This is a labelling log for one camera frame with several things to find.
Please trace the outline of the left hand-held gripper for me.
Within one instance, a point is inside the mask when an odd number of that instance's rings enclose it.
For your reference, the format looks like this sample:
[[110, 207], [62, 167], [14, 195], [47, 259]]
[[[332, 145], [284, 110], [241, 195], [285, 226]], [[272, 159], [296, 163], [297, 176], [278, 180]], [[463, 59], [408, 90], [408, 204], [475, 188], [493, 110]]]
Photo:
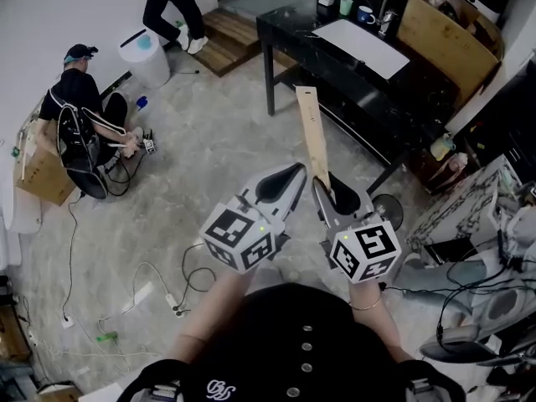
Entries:
[[219, 203], [202, 225], [209, 253], [239, 274], [271, 260], [288, 239], [285, 220], [307, 181], [301, 162], [257, 173], [228, 203]]

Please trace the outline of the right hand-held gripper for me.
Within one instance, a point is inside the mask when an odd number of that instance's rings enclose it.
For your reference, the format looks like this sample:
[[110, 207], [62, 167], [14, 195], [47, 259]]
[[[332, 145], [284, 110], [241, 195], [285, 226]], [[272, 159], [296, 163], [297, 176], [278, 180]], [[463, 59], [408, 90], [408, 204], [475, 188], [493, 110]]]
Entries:
[[331, 193], [314, 176], [312, 196], [326, 227], [321, 247], [329, 267], [353, 284], [387, 274], [402, 253], [392, 224], [373, 210], [365, 190], [350, 188], [333, 173], [328, 176]]

